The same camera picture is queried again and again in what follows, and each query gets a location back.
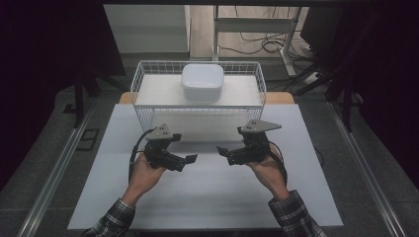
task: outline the person's hand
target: person's hand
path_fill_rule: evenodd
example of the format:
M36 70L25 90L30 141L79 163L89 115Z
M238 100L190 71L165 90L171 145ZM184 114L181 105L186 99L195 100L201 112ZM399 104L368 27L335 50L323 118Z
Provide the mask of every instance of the person's hand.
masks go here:
M272 144L271 150L281 157L277 148ZM271 191L275 200L283 200L290 196L278 164L271 156L267 155L262 162L249 162L246 165L253 170L259 182Z
M142 195L150 191L160 180L166 168L154 169L147 158L141 153L135 160L128 188L123 195L123 201L134 206Z

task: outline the wooden floor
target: wooden floor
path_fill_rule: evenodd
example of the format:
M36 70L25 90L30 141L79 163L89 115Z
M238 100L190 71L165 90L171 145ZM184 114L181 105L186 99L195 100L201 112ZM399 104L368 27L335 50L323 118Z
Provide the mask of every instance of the wooden floor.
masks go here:
M239 17L246 18L291 18L296 8L289 7L243 7L238 6L237 14ZM299 31L305 20L308 8L302 8L299 15L296 32L293 37L293 48L298 54L305 54L303 49L307 44L299 37ZM219 16L222 17L236 17L234 6L220 6ZM211 57L211 49L213 44L213 6L191 6L191 57ZM254 52L262 47L262 40L266 34L262 33L221 33L218 37L218 45L222 47L234 48L244 52ZM285 35L279 36L279 39L284 39ZM268 45L269 50L274 50L273 44ZM260 50L253 54L243 54L232 50L219 49L219 57L281 57L279 52L268 52Z

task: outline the container lid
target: container lid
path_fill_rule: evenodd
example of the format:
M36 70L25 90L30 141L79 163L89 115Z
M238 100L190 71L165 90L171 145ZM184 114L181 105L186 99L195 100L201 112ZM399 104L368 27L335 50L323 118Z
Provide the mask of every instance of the container lid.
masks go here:
M224 83L224 70L216 64L191 63L182 71L184 88L213 89Z

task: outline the wire basket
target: wire basket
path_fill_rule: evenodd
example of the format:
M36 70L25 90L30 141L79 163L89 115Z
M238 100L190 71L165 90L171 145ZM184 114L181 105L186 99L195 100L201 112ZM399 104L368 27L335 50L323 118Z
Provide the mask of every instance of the wire basket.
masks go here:
M184 98L181 77L191 63L222 67L224 85L218 102ZM236 127L259 119L266 100L258 62L140 61L130 91L143 130L166 123L173 132L183 134L182 140L240 139Z

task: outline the plaid shirt sleeve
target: plaid shirt sleeve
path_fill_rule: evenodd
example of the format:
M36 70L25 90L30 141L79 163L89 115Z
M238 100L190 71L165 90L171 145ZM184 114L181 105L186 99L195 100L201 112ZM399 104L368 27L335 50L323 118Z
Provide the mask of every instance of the plaid shirt sleeve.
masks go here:
M298 192L290 191L290 194L291 196L285 200L275 201L272 198L268 203L286 236L325 237L326 235L309 215Z
M82 237L117 237L124 236L135 216L135 207L123 202L120 198L108 210L98 223L86 230Z

